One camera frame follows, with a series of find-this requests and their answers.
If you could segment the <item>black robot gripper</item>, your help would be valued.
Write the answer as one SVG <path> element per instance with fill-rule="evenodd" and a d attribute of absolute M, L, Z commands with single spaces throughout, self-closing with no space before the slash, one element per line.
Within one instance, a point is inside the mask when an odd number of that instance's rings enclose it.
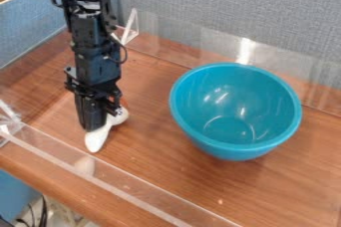
<path fill-rule="evenodd" d="M 64 14 L 75 54 L 75 66 L 66 69 L 66 87 L 75 94 L 82 128 L 94 131 L 106 124 L 107 113 L 117 116 L 121 112 L 123 46 L 113 36 L 118 27 L 109 7 L 69 1 Z"/>

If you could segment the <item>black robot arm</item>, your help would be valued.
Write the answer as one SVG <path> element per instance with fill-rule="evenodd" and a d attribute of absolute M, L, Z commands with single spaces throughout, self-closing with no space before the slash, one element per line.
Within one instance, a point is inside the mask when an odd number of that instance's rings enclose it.
<path fill-rule="evenodd" d="M 127 49 L 113 33 L 117 16 L 111 0 L 51 0 L 64 11 L 71 33 L 75 65 L 64 69 L 66 89 L 75 95 L 82 128 L 94 131 L 105 126 L 111 115 L 119 114 L 122 64 Z"/>

